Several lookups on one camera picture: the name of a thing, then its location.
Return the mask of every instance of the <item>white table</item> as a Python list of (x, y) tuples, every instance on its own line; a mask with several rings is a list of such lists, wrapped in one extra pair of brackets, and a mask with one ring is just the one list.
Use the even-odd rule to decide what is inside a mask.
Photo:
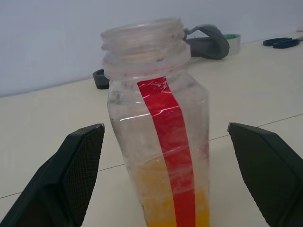
[[(189, 63), (188, 72), (210, 91), (212, 226), (267, 226), (241, 178), (226, 136), (227, 125), (263, 125), (303, 157), (299, 138), (303, 131), (302, 58), (303, 45), (275, 50), (254, 42), (244, 45), (239, 55), (222, 61)], [(107, 91), (97, 90), (92, 79), (0, 98), (0, 198), (6, 196), (0, 199), (0, 219), (19, 196), (12, 194), (24, 189), (67, 134), (102, 122), (106, 134), (101, 171), (83, 226), (145, 225), (122, 165), (106, 101)]]

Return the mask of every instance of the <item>scissors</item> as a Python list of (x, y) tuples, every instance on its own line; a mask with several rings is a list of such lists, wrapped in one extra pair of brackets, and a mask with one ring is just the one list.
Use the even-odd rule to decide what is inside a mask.
[(277, 38), (277, 39), (267, 39), (263, 42), (264, 46), (272, 46), (276, 49), (286, 49), (293, 46), (297, 46), (303, 41), (303, 36), (297, 39), (293, 38)]

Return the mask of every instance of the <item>yellow liquid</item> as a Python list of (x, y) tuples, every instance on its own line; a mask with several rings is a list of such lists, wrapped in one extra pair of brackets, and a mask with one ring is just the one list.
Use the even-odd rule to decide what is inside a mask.
[[(177, 227), (173, 195), (163, 157), (131, 168), (147, 227)], [(195, 188), (196, 227), (209, 227), (209, 205), (203, 189)]]

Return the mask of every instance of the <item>plastic bottle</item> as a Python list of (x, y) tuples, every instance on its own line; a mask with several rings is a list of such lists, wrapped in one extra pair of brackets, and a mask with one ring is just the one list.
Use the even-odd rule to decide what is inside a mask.
[(108, 111), (147, 227), (209, 226), (208, 92), (176, 18), (105, 31)]

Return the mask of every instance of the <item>red tape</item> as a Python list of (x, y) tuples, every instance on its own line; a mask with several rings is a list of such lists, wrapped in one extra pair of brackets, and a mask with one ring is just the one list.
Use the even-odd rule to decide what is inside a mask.
[(158, 134), (173, 193), (177, 227), (196, 227), (194, 173), (181, 108), (165, 77), (137, 84)]

